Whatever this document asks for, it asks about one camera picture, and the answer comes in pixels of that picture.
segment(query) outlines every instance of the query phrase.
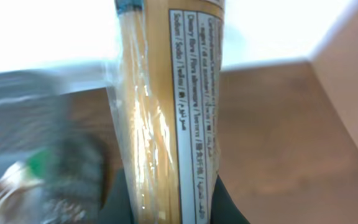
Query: white background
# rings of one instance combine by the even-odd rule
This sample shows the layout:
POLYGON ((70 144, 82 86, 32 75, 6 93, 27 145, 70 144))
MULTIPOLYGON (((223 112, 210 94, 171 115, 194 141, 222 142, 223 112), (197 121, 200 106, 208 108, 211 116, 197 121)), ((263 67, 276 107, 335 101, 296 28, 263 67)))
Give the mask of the white background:
MULTIPOLYGON (((223 68, 308 56, 351 1, 227 0, 223 68)), ((0 0, 0 71, 114 58, 114 15, 114 0, 0 0)))

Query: plastic packaging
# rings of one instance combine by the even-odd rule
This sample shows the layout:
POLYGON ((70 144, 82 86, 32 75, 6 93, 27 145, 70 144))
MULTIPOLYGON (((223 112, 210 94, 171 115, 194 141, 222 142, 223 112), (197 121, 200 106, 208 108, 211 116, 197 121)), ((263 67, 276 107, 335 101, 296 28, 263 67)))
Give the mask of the plastic packaging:
POLYGON ((39 72, 0 73, 0 224, 96 222, 104 151, 64 102, 39 72))
POLYGON ((139 223, 209 223, 218 174, 220 0, 116 0, 108 94, 139 223))

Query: blurry package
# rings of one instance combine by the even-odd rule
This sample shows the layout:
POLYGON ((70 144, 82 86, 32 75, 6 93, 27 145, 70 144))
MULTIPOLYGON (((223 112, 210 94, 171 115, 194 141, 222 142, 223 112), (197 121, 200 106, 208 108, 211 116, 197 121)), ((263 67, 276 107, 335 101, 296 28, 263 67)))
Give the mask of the blurry package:
POLYGON ((108 94, 139 223, 209 223, 219 166, 223 0, 116 0, 108 94))
POLYGON ((0 73, 0 223, 92 223, 104 159, 67 120, 55 82, 35 71, 0 73))

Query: spaghetti package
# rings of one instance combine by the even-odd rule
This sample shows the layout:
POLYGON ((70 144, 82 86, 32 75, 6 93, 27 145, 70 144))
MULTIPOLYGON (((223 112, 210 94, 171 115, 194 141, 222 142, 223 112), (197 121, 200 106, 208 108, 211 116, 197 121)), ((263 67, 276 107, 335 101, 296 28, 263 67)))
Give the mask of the spaghetti package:
POLYGON ((116 0, 106 74, 138 223, 209 223, 218 174, 223 0, 116 0))

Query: white label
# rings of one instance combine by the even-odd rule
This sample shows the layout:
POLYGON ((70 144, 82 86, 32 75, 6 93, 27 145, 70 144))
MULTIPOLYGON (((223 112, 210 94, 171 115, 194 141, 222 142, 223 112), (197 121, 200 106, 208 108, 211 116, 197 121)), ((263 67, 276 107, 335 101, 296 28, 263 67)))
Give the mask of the white label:
POLYGON ((182 223, 207 224, 216 150, 221 21, 170 11, 182 223))
POLYGON ((204 1, 209 1, 209 2, 211 2, 213 4, 218 5, 222 9, 224 8, 224 0, 204 0, 204 1))

